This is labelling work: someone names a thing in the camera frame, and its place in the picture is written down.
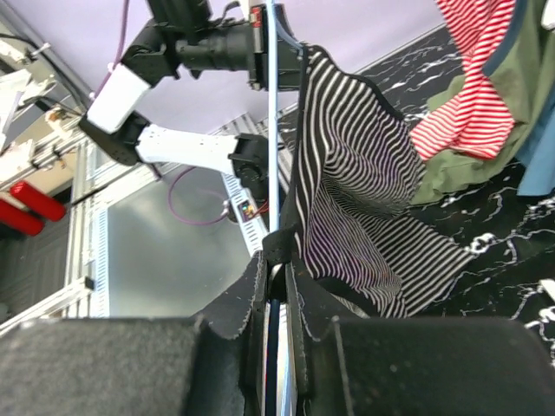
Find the black foam pad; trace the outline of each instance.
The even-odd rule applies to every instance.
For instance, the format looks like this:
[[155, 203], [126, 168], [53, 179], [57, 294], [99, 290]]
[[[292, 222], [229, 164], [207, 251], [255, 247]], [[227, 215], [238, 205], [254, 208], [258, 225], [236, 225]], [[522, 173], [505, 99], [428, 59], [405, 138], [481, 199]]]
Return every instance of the black foam pad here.
[[337, 320], [312, 352], [312, 415], [555, 412], [547, 354], [513, 321]]
[[0, 339], [0, 414], [243, 415], [244, 344], [201, 318], [25, 323]]

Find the cable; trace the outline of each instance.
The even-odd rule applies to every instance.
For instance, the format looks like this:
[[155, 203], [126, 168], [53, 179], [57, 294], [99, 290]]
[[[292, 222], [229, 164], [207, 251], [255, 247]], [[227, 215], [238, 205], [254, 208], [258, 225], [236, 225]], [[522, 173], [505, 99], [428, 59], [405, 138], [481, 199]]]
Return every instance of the cable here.
[[292, 48], [295, 48], [300, 56], [303, 55], [303, 45], [297, 39], [291, 37], [287, 31], [285, 31], [281, 22], [276, 19], [276, 32], [277, 34], [286, 41]]
[[[129, 20], [129, 4], [130, 4], [129, 0], [123, 0], [123, 12], [121, 13], [120, 40], [118, 41], [118, 49], [115, 52], [114, 62], [112, 62], [112, 69], [114, 69], [118, 63], [120, 63], [121, 57], [123, 56], [123, 49], [125, 48], [125, 38], [127, 36], [127, 21]], [[102, 80], [101, 85], [96, 90], [96, 93], [94, 93], [93, 97], [98, 96], [98, 94], [101, 93], [102, 89], [110, 79], [110, 76], [112, 76], [112, 71], [108, 71], [108, 73]]]
[[18, 108], [18, 110], [23, 110], [24, 108], [36, 104], [39, 101], [46, 101], [49, 103], [50, 107], [59, 106], [67, 113], [74, 115], [75, 117], [82, 117], [83, 114], [75, 111], [73, 108], [61, 103], [58, 100], [54, 100], [53, 98], [48, 97], [47, 95], [41, 95], [38, 97], [29, 98], [28, 100], [24, 101], [23, 104]]
[[87, 95], [82, 91], [80, 91], [79, 88], [77, 88], [74, 85], [74, 83], [63, 73], [61, 69], [58, 68], [58, 66], [55, 63], [52, 62], [50, 58], [48, 58], [46, 55], [40, 55], [40, 56], [43, 58], [44, 61], [48, 63], [48, 65], [50, 65], [50, 67], [58, 75], [58, 78], [60, 78], [61, 84], [68, 90], [69, 95], [71, 95], [71, 97], [74, 99], [75, 104], [78, 107], [80, 107], [83, 112], [87, 111], [87, 108], [88, 108]]
[[266, 214], [268, 212], [268, 201], [265, 201], [260, 208], [254, 213], [254, 216]]
[[187, 167], [187, 169], [185, 169], [182, 173], [180, 173], [172, 182], [172, 184], [170, 185], [169, 190], [167, 191], [167, 206], [170, 210], [170, 212], [172, 213], [172, 215], [181, 223], [183, 224], [187, 224], [187, 225], [195, 225], [195, 226], [205, 226], [205, 225], [214, 225], [216, 223], [219, 223], [220, 221], [223, 221], [224, 219], [227, 218], [227, 214], [229, 212], [229, 201], [225, 198], [223, 198], [220, 194], [218, 194], [217, 192], [212, 192], [212, 191], [204, 191], [204, 193], [208, 193], [210, 195], [214, 195], [217, 197], [220, 197], [223, 199], [223, 203], [224, 203], [224, 210], [222, 211], [221, 214], [219, 214], [219, 217], [210, 220], [210, 221], [193, 221], [191, 219], [186, 219], [181, 217], [177, 211], [173, 208], [173, 201], [172, 201], [172, 194], [173, 194], [173, 189], [175, 188], [175, 186], [178, 184], [178, 182], [185, 176], [187, 175], [190, 171], [192, 171], [195, 168], [195, 166], [190, 166]]
[[29, 45], [33, 49], [38, 49], [38, 46], [36, 46], [34, 42], [30, 41], [29, 39], [25, 39], [24, 37], [8, 35], [7, 33], [0, 33], [0, 39], [12, 39], [14, 41], [27, 43], [27, 45]]
[[224, 12], [222, 13], [222, 17], [219, 19], [216, 19], [214, 22], [212, 22], [212, 24], [215, 27], [221, 26], [223, 22], [225, 22], [225, 19], [227, 18], [227, 13], [229, 13], [231, 10], [236, 9], [237, 7], [241, 7], [241, 3], [239, 1], [234, 1], [231, 2], [229, 4], [227, 4], [224, 7]]

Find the purple cable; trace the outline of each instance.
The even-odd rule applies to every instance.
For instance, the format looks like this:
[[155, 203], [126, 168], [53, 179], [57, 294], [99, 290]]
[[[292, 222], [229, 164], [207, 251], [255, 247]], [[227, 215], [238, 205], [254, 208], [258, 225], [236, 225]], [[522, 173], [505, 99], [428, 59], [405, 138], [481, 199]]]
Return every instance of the purple cable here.
[[[126, 38], [126, 34], [127, 34], [127, 20], [129, 20], [128, 19], [129, 18], [129, 3], [130, 3], [129, 0], [123, 0], [123, 13], [121, 14], [120, 40], [119, 40], [119, 43], [118, 43], [118, 49], [115, 53], [114, 66], [117, 65], [118, 63], [120, 63], [121, 56], [123, 55], [123, 48], [125, 47], [125, 38]], [[106, 74], [106, 76], [102, 80], [101, 85], [96, 90], [95, 96], [98, 96], [98, 94], [101, 93], [102, 89], [104, 88], [104, 86], [106, 85], [108, 80], [110, 79], [111, 75], [112, 75], [112, 73], [108, 71], [108, 73]]]
[[[177, 177], [173, 180], [172, 184], [170, 185], [170, 189], [167, 191], [167, 206], [170, 210], [170, 212], [172, 213], [172, 215], [181, 223], [183, 224], [187, 224], [187, 225], [195, 225], [195, 226], [205, 226], [205, 225], [214, 225], [219, 223], [220, 221], [224, 220], [227, 218], [227, 208], [224, 208], [223, 212], [219, 215], [219, 217], [211, 220], [211, 221], [193, 221], [191, 219], [186, 219], [181, 217], [180, 214], [178, 214], [175, 209], [173, 208], [173, 202], [172, 202], [172, 192], [173, 192], [173, 188], [175, 188], [175, 186], [177, 185], [177, 183], [181, 180], [181, 178], [183, 178], [185, 175], [187, 175], [190, 171], [192, 171], [195, 168], [195, 166], [190, 166], [187, 167], [187, 169], [185, 169], [182, 173], [180, 173], [179, 175], [177, 175]], [[203, 193], [207, 193], [209, 195], [213, 195], [219, 198], [222, 198], [224, 200], [224, 203], [226, 202], [226, 199], [224, 197], [222, 197], [222, 195], [220, 195], [217, 192], [214, 191], [203, 191]]]

